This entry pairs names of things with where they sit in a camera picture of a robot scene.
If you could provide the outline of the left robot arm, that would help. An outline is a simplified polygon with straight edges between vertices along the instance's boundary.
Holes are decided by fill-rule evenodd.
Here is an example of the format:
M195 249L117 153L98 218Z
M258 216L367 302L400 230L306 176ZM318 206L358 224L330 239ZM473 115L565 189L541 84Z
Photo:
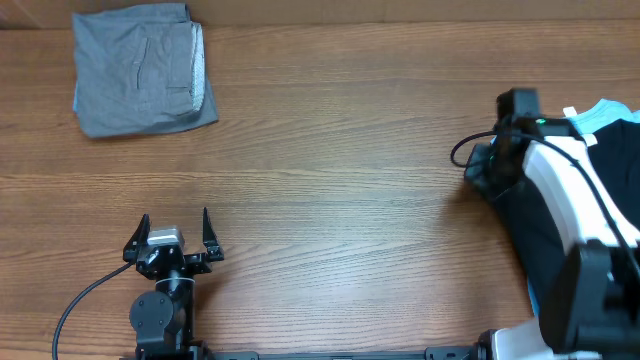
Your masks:
M145 215L125 245L123 260L155 283L129 311L137 359L214 357L204 341L195 339L195 277L210 273L212 264L224 259L207 209L202 215L202 243L203 252L186 254L178 227L152 229Z

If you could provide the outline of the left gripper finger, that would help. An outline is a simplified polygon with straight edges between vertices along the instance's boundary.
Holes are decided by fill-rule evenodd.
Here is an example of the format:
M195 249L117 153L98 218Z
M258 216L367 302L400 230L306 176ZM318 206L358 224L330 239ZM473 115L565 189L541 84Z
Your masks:
M202 216L202 243L206 249L209 261L223 261L224 251L218 242L217 235L211 223L209 211L203 208Z
M123 248L123 260L125 262L135 262L138 258L140 249L147 244L150 231L150 218L148 214L144 214L140 223Z

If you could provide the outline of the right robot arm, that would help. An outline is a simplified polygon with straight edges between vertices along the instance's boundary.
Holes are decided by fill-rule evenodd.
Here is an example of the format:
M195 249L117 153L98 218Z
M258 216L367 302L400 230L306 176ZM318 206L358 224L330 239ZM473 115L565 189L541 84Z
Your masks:
M496 99L488 144L465 178L506 226L538 310L490 334L491 359L636 359L639 228L617 207L589 157L597 140L548 118L533 89Z

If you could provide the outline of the black t-shirt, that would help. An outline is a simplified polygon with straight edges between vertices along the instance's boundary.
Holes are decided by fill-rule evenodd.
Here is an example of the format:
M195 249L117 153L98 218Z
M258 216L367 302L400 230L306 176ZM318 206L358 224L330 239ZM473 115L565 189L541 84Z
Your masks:
M569 250L598 240L639 249L639 126L580 134L567 119L506 116L474 146L465 180L507 228L543 302Z

